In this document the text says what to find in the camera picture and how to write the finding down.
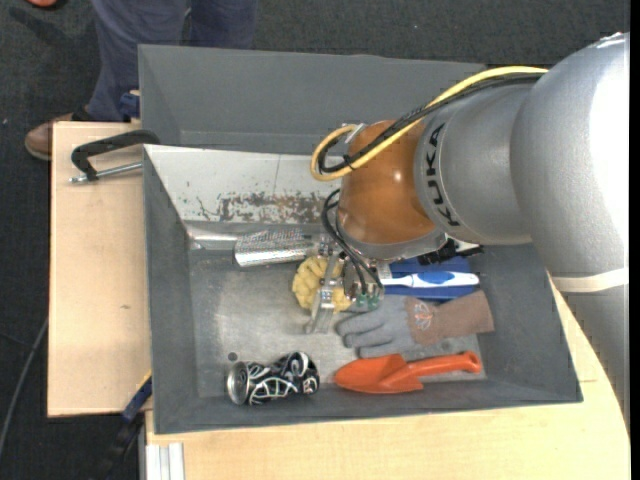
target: orange trowel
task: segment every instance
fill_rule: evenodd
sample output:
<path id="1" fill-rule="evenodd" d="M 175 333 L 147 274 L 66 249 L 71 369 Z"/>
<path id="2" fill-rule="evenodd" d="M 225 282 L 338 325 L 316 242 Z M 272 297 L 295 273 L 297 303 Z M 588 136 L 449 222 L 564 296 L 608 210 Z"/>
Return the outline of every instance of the orange trowel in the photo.
<path id="1" fill-rule="evenodd" d="M 480 373 L 480 358 L 471 351 L 407 363 L 400 354 L 356 359 L 340 368 L 335 383 L 362 393 L 406 393 L 423 388 L 420 377 L 455 371 Z"/>

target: yellow sponge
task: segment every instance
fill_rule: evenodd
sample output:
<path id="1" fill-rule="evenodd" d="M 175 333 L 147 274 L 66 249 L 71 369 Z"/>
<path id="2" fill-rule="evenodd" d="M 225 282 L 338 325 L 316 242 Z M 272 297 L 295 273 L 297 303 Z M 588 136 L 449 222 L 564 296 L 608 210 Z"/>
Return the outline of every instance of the yellow sponge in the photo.
<path id="1" fill-rule="evenodd" d="M 324 277 L 327 270 L 327 258 L 322 256 L 312 256 L 304 260 L 298 267 L 296 275 L 293 277 L 292 290 L 298 299 L 298 304 L 304 309 L 311 309 L 313 299 L 320 289 L 320 279 Z M 340 275 L 342 264 L 337 264 L 333 270 L 333 277 Z M 331 301 L 335 306 L 334 312 L 344 311 L 352 302 L 344 294 L 342 287 L 333 289 Z"/>

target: blue toothbrush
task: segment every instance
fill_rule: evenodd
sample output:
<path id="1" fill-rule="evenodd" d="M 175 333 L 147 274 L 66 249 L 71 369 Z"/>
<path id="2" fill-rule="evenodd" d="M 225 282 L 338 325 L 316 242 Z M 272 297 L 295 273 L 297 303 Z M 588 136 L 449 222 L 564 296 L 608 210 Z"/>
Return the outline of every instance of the blue toothbrush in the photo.
<path id="1" fill-rule="evenodd" d="M 411 288 L 443 288 L 446 286 L 471 286 L 480 279 L 467 272 L 418 272 L 403 277 L 381 279 L 385 286 L 409 286 Z"/>

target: person's leg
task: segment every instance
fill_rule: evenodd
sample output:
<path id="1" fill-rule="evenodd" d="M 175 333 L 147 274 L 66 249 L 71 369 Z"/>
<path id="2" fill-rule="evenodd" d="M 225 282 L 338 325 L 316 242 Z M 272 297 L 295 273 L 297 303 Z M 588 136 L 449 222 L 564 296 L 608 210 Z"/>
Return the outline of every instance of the person's leg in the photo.
<path id="1" fill-rule="evenodd" d="M 195 46 L 253 46 L 258 0 L 191 0 L 190 42 Z"/>
<path id="2" fill-rule="evenodd" d="M 186 0 L 91 0 L 101 69 L 87 111 L 98 121 L 120 121 L 123 94 L 138 87 L 138 44 L 176 44 Z"/>

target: rust stain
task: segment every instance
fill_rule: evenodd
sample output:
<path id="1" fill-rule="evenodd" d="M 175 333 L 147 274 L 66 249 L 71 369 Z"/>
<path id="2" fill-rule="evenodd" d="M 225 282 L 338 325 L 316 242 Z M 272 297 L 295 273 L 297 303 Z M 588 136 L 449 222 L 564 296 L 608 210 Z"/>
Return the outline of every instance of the rust stain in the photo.
<path id="1" fill-rule="evenodd" d="M 218 206 L 208 213 L 217 214 L 219 222 L 263 222 L 265 224 L 317 222 L 324 204 L 318 194 L 274 194 L 252 192 L 228 194 L 218 199 Z"/>

